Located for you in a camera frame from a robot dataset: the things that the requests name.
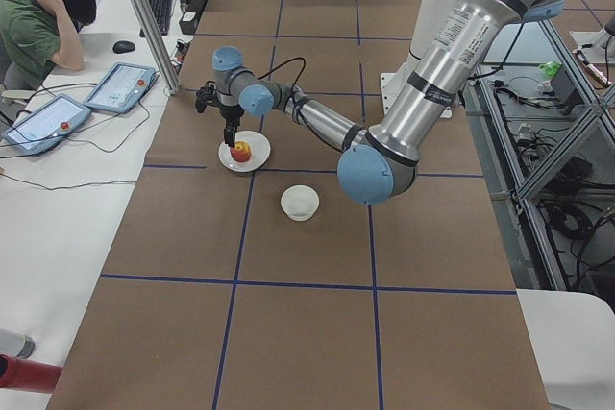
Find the black keyboard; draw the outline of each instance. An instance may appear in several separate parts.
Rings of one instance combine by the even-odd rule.
[[[173,0],[147,0],[152,8],[152,13],[156,18],[158,29],[163,36],[169,34],[171,14],[173,13]]]

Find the apple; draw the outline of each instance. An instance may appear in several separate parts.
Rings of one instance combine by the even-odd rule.
[[[236,162],[247,162],[252,156],[250,145],[245,141],[236,141],[234,148],[231,148],[231,157]]]

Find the green shirt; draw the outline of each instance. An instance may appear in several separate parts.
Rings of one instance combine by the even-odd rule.
[[[56,18],[35,0],[0,0],[0,34],[7,55],[33,88],[39,88],[60,50]]]

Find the red cup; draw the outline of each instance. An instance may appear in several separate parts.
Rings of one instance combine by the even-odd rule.
[[[0,388],[51,394],[62,367],[0,354]]]

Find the computer mouse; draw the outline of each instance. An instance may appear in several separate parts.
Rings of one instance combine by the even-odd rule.
[[[114,53],[127,53],[132,52],[135,49],[135,45],[129,40],[118,40],[113,44]]]

